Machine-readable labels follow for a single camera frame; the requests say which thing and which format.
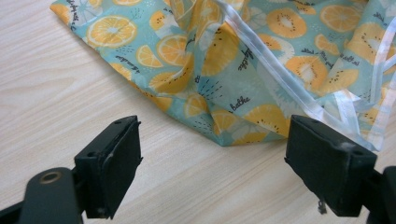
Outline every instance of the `fabric pouch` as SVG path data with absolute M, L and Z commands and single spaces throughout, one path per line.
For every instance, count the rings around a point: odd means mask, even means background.
M 131 85 L 222 146 L 318 119 L 379 150 L 395 100 L 392 0 L 58 0 Z

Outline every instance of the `light wood surface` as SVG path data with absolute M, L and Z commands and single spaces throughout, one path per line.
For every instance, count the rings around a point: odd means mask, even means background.
M 85 223 L 364 223 L 318 212 L 284 162 L 286 141 L 219 147 L 129 86 L 49 10 L 51 0 L 0 7 L 0 210 L 27 181 L 73 158 L 111 121 L 142 121 L 143 162 L 113 221 Z M 396 164 L 395 116 L 376 169 Z

